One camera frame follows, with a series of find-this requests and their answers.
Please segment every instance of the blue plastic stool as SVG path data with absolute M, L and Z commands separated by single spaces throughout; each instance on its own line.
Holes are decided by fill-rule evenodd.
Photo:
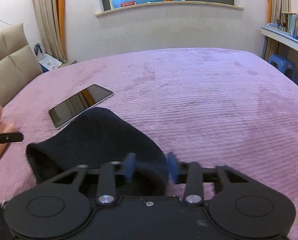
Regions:
M 292 78 L 291 80 L 294 82 L 296 79 L 296 65 L 285 59 L 284 57 L 281 57 L 279 55 L 276 54 L 271 54 L 271 56 L 269 57 L 268 63 L 270 63 L 271 65 L 273 65 L 272 63 L 276 63 L 278 66 L 278 70 L 285 74 L 287 69 L 291 69 L 292 70 Z

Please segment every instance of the window sill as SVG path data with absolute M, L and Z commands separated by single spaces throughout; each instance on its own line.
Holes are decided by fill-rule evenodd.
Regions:
M 184 5 L 214 5 L 214 6 L 222 6 L 222 7 L 229 7 L 232 9 L 238 9 L 238 10 L 244 10 L 243 7 L 235 6 L 235 5 L 230 5 L 230 4 L 223 4 L 223 3 L 214 3 L 214 2 L 199 2 L 199 1 L 170 1 L 170 2 L 152 2 L 152 3 L 141 3 L 141 4 L 136 4 L 136 5 L 130 5 L 126 7 L 121 7 L 121 8 L 116 8 L 112 9 L 109 11 L 104 11 L 95 14 L 96 17 L 108 14 L 108 13 L 115 13 L 119 11 L 123 11 L 126 9 L 132 9 L 132 8 L 139 8 L 139 7 L 144 7 L 144 6 L 155 6 L 155 5 L 166 5 L 166 4 L 184 4 Z

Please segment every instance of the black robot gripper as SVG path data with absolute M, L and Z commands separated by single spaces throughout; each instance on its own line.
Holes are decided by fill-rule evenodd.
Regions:
M 286 240 L 296 210 L 283 194 L 227 166 L 201 168 L 168 155 L 178 197 L 118 197 L 132 180 L 131 154 L 100 169 L 77 166 L 15 196 L 4 208 L 20 239 L 70 240 Z M 203 183 L 215 195 L 204 200 Z

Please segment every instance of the plush blanket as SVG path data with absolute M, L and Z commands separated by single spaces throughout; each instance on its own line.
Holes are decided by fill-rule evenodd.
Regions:
M 164 49 L 104 57 L 38 76 L 4 107 L 24 134 L 0 160 L 0 202 L 35 185 L 31 142 L 58 133 L 48 110 L 91 84 L 115 95 L 101 103 L 164 153 L 204 167 L 229 165 L 288 196 L 297 217 L 298 87 L 261 58 L 225 49 Z M 168 194 L 180 194 L 170 185 Z

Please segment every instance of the white desk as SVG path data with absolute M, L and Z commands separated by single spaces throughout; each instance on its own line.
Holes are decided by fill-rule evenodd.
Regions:
M 298 40 L 291 38 L 290 36 L 285 35 L 284 33 L 281 33 L 279 31 L 276 31 L 273 28 L 269 28 L 265 26 L 261 27 L 261 33 L 266 37 L 279 41 L 287 45 L 288 47 L 298 51 Z

